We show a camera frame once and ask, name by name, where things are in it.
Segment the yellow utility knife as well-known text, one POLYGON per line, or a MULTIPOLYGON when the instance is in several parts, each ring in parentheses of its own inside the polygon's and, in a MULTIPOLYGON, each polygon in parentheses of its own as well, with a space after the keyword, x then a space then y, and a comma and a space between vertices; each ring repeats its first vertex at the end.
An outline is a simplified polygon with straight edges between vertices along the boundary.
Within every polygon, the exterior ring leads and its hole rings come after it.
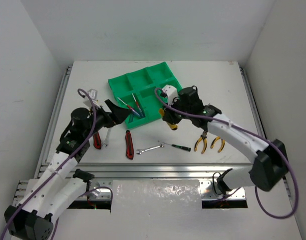
MULTIPOLYGON (((164 115, 165 115, 165 111, 162 108, 159 108, 158 113, 160 114, 160 116, 162 117, 162 119, 164 119, 164 115)), ((178 127, 176 124, 170 124, 169 122, 166 122, 166 124, 169 126, 169 128, 173 131, 177 130, 178 127)))

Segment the blue screwdriver red collar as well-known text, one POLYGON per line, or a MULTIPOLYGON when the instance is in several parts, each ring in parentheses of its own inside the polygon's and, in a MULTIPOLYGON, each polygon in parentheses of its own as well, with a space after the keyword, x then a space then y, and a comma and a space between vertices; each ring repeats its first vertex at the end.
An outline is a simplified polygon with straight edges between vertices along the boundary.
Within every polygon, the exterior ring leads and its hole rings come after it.
POLYGON ((132 112, 135 116, 137 116, 138 118, 141 118, 141 115, 140 115, 133 107, 131 107, 130 105, 128 105, 127 103, 125 103, 121 98, 118 97, 118 99, 119 99, 124 105, 126 105, 126 106, 131 110, 131 112, 132 112))

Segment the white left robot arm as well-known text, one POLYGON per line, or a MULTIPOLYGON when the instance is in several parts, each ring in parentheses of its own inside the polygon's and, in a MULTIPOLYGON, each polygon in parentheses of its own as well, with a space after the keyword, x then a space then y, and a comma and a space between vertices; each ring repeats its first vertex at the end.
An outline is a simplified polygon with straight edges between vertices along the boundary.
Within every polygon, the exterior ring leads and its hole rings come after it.
POLYGON ((4 217, 6 231, 21 240, 47 240, 54 231, 59 216, 80 196, 89 191, 94 175, 76 169, 66 180, 90 147, 89 139, 101 128, 123 123, 130 110, 105 103, 110 111, 92 105, 91 109, 76 108, 60 137, 51 162, 36 184, 17 206, 9 206, 4 217))

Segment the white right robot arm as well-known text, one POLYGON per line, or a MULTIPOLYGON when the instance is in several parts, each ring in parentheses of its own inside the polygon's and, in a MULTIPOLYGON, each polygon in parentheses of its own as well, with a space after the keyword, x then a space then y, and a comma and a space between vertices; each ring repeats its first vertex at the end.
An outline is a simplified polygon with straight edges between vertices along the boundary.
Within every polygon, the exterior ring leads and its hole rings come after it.
POLYGON ((220 174, 215 188, 221 194, 248 186, 256 186, 268 192, 288 173, 285 163, 286 148, 280 140, 276 139, 273 145, 269 145, 264 140, 241 131, 217 107, 204 105, 196 86, 177 90, 172 85, 166 85, 162 88, 161 97, 167 99, 167 105, 160 111, 162 120, 171 129, 175 129, 182 119, 188 119, 194 126, 233 146, 252 164, 249 168, 230 168, 220 174))

